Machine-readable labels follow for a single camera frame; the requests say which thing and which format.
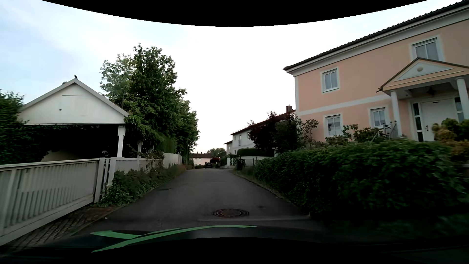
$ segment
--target cobblestone sidewalk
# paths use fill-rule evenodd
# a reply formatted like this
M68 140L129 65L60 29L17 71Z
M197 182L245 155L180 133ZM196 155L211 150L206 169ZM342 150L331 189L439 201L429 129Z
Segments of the cobblestone sidewalk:
M72 235L81 228L105 217L118 208L119 207L82 207L1 246L0 255L43 245L64 236Z

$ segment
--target sky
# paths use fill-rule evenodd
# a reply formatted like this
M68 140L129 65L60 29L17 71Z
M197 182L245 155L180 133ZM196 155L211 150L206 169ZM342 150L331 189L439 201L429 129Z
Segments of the sky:
M197 112L195 152L225 148L231 133L267 112L295 108L295 82L282 70L416 16L454 4L427 0L327 21L265 27L205 27L142 21L40 0L0 1L0 89L24 103L70 81L97 92L104 60L141 43L175 62L176 88Z

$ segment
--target white house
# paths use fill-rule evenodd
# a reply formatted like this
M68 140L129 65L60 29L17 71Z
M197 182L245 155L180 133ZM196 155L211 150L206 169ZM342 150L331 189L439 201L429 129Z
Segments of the white house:
M295 110L293 110L292 107L288 105L287 111L279 115L279 117L284 118L288 114L294 113L294 112ZM251 128L253 126L262 125L265 122L267 122L267 120L245 127L231 134L230 136L232 136L233 139L225 143L225 145L227 146L227 154L237 154L238 149L241 149L241 148L255 148L254 142L249 139L249 132L251 131Z
M209 162L213 156L209 153L191 153L190 154L194 165L204 165L206 162Z
M27 124L107 125L115 131L117 157L122 157L125 136L124 118L129 114L106 97L74 78L25 104L19 118ZM88 158L73 150L49 151L42 161Z

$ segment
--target front door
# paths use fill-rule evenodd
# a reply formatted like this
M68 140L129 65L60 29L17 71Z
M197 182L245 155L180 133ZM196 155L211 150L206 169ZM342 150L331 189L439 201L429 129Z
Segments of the front door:
M423 113L422 129L425 141L434 141L431 127L434 123L441 124L447 118L458 120L454 99L438 100L421 104Z

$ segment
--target pillar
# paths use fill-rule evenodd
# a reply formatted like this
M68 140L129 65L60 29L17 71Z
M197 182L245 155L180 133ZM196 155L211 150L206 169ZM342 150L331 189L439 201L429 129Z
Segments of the pillar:
M117 157L122 157L122 147L124 146L124 136L125 136L125 126L120 124L119 129L117 131L117 136L119 137L119 141L117 143Z
M457 78L459 97L461 98L462 111L464 112L464 119L469 119L469 98L466 81L463 77Z
M394 120L397 122L397 133L399 136L402 136L401 116L399 115L399 102L396 91L391 91L391 101L393 103Z
M137 143L138 143L137 151L138 151L138 152L142 152L142 145L143 145L143 142L142 142L141 140L139 140Z

